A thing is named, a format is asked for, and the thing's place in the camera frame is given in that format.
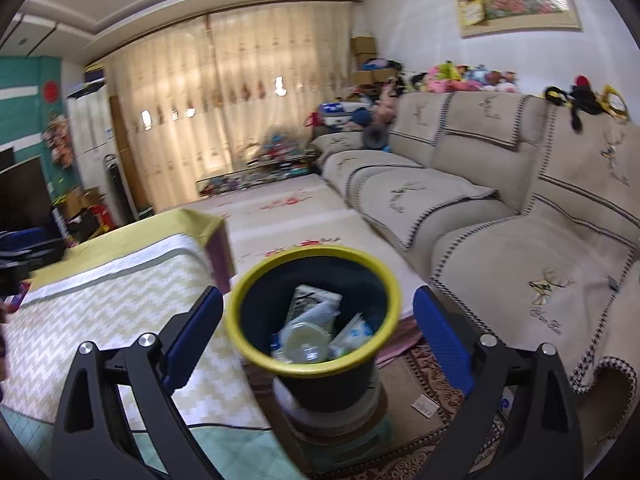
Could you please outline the white yogurt cup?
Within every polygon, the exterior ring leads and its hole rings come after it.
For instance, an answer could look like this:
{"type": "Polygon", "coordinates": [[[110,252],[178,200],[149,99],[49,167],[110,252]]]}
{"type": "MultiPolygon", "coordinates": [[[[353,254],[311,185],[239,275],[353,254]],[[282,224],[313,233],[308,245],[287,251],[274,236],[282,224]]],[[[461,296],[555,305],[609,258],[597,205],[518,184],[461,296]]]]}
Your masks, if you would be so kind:
{"type": "Polygon", "coordinates": [[[290,323],[280,331],[280,348],[288,362],[316,364],[329,355],[330,334],[309,322],[290,323]]]}

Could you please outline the yellow rimmed black trash bin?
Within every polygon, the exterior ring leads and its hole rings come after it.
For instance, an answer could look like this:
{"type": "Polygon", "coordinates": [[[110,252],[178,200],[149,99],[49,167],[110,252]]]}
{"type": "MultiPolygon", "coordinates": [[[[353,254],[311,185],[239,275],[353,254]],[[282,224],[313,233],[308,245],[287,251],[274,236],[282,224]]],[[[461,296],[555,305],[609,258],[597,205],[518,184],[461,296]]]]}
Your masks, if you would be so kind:
{"type": "Polygon", "coordinates": [[[246,272],[224,311],[230,340],[248,362],[280,379],[302,408],[334,413],[356,404],[366,392],[375,358],[397,327],[401,292],[390,269],[359,250],[341,246],[303,247],[280,252],[246,272]],[[285,322],[298,285],[336,292],[338,307],[325,301],[285,322]],[[373,330],[362,347],[316,364],[288,362],[280,331],[290,323],[324,328],[331,340],[361,313],[373,330]]]}

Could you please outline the large black television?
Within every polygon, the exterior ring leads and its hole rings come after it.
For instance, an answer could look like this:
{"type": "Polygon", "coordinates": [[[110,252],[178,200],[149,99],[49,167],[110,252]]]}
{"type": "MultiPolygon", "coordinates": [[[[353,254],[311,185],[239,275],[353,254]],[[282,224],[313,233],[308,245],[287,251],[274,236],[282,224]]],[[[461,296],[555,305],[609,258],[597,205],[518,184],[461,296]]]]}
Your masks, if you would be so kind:
{"type": "Polygon", "coordinates": [[[0,172],[1,231],[43,228],[52,231],[52,200],[40,156],[0,172]]]}

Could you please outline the patterned table cloth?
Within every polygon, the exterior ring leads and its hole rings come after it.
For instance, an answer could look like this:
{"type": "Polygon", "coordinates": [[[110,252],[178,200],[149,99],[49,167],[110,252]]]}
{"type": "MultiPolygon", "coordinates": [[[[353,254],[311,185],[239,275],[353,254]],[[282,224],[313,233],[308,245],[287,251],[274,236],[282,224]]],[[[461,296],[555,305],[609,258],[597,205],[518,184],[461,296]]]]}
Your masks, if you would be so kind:
{"type": "MultiPolygon", "coordinates": [[[[224,219],[174,209],[70,248],[32,276],[2,325],[1,413],[26,455],[52,468],[53,424],[72,359],[85,341],[122,348],[158,333],[207,287],[234,275],[224,219]]],[[[223,327],[215,330],[174,402],[228,479],[296,479],[223,327]]]]}

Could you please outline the blue white wrapper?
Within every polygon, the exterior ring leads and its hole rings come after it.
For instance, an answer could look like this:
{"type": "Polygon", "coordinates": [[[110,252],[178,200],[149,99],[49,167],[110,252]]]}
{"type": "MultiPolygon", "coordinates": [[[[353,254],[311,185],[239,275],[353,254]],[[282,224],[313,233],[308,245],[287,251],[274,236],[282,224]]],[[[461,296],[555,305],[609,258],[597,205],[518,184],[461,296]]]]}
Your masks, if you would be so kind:
{"type": "Polygon", "coordinates": [[[329,343],[329,358],[339,359],[362,347],[373,335],[373,330],[361,313],[357,313],[329,343]]]}

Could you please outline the black tower fan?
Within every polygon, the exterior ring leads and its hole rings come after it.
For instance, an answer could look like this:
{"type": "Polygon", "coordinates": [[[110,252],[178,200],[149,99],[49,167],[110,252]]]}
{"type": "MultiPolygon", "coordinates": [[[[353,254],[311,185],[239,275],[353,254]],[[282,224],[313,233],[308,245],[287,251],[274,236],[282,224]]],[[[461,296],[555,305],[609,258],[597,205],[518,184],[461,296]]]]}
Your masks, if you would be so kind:
{"type": "Polygon", "coordinates": [[[119,159],[114,154],[107,154],[103,159],[108,185],[111,187],[117,210],[122,217],[123,224],[134,223],[138,220],[138,212],[120,166],[119,159]]]}

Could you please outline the pale green cardboard box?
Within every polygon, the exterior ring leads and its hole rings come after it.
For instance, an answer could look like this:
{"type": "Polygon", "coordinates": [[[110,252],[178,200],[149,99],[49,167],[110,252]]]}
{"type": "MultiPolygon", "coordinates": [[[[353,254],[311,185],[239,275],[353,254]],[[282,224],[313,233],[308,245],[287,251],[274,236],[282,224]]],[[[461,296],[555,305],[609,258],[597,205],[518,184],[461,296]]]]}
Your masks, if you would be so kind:
{"type": "Polygon", "coordinates": [[[331,307],[338,307],[342,296],[336,292],[329,292],[309,285],[298,285],[295,289],[285,322],[291,322],[317,304],[327,301],[331,307]]]}

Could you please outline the floral floor mat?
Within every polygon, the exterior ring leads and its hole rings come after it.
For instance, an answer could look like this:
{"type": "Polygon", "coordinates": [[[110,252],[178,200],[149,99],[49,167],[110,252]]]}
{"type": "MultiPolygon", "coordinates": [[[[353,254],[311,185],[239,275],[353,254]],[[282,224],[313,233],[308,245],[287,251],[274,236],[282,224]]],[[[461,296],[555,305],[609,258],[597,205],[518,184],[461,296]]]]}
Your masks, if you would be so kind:
{"type": "Polygon", "coordinates": [[[325,180],[311,174],[292,180],[202,198],[186,208],[226,219],[236,275],[293,247],[341,245],[385,263],[400,285],[401,317],[412,315],[422,280],[325,180]]]}

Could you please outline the beige sofa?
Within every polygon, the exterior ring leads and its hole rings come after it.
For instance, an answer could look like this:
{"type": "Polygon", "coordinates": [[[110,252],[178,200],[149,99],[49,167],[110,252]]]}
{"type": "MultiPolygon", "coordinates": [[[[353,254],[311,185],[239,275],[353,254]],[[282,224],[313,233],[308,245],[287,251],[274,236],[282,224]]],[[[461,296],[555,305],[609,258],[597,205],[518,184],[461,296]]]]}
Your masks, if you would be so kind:
{"type": "Polygon", "coordinates": [[[548,342],[587,453],[639,403],[639,128],[536,96],[409,93],[384,150],[319,136],[324,177],[444,305],[509,346],[548,342]]]}

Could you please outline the white standing air conditioner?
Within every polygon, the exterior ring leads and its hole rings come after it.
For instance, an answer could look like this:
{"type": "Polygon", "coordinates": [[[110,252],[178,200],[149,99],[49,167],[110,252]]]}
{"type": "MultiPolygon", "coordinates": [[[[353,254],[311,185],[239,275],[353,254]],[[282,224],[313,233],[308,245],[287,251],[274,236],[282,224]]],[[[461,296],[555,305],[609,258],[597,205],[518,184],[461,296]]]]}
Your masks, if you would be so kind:
{"type": "Polygon", "coordinates": [[[119,157],[110,100],[104,81],[86,84],[66,100],[70,137],[75,154],[75,167],[85,190],[95,188],[116,226],[123,226],[103,166],[104,156],[119,157]]]}

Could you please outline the low shelf of books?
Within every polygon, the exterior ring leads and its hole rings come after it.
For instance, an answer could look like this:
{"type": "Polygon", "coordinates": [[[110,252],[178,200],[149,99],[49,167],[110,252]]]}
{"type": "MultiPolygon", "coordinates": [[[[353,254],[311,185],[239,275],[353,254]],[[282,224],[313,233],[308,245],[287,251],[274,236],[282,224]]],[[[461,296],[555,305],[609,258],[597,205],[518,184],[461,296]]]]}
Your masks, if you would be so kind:
{"type": "Polygon", "coordinates": [[[314,171],[317,158],[316,152],[309,151],[246,164],[241,169],[216,170],[213,174],[196,181],[196,192],[201,197],[214,197],[303,177],[314,171]]]}

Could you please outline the cream curtains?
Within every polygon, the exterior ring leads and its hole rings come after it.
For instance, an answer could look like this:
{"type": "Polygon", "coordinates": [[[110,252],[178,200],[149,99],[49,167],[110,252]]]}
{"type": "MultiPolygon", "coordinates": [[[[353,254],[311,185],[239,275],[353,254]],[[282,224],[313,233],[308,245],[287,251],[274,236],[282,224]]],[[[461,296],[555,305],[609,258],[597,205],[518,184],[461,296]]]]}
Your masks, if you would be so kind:
{"type": "Polygon", "coordinates": [[[247,160],[275,133],[306,141],[307,117],[348,87],[352,6],[299,1],[201,16],[104,60],[132,157],[156,210],[247,160]]]}

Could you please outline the pile of plush toys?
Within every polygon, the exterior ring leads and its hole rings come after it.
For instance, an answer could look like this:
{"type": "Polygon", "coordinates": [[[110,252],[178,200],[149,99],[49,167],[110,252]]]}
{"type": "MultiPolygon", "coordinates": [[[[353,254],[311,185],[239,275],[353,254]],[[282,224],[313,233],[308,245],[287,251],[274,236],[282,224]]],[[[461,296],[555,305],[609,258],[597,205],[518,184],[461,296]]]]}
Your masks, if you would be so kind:
{"type": "Polygon", "coordinates": [[[422,73],[408,73],[398,63],[388,62],[393,73],[381,87],[372,106],[372,122],[388,126],[397,115],[399,98],[410,92],[450,93],[459,91],[498,91],[518,93],[516,73],[488,70],[480,65],[456,65],[446,61],[422,73]]]}

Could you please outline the black yellow plush toy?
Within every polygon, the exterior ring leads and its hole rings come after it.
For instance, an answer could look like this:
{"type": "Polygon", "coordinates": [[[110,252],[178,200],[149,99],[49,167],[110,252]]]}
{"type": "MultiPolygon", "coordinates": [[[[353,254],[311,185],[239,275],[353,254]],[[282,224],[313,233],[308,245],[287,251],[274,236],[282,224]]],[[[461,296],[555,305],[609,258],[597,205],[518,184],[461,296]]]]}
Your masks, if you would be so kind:
{"type": "Polygon", "coordinates": [[[555,106],[564,106],[570,110],[570,125],[574,133],[582,133],[582,116],[608,115],[616,122],[626,124],[630,121],[629,110],[620,92],[606,84],[600,92],[594,92],[589,79],[578,75],[570,90],[550,86],[544,89],[544,98],[555,106]]]}

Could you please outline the stacked cardboard boxes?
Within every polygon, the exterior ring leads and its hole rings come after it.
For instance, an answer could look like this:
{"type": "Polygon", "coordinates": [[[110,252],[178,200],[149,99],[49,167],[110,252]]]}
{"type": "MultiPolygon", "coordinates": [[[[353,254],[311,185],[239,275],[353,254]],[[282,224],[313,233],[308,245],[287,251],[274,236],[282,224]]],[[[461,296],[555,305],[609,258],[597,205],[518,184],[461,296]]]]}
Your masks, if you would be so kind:
{"type": "Polygon", "coordinates": [[[349,82],[352,86],[370,86],[380,84],[399,72],[397,64],[378,56],[378,44],[374,37],[356,36],[350,38],[352,54],[352,73],[349,82]]]}

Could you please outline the flower wall decoration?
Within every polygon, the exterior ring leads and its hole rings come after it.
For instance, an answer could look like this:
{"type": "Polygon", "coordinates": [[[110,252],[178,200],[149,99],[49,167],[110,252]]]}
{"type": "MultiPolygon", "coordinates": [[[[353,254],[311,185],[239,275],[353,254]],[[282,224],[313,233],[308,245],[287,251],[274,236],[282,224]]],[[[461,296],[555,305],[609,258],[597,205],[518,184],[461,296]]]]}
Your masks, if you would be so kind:
{"type": "Polygon", "coordinates": [[[68,121],[64,115],[53,117],[42,135],[55,165],[68,169],[74,163],[74,150],[68,121]]]}

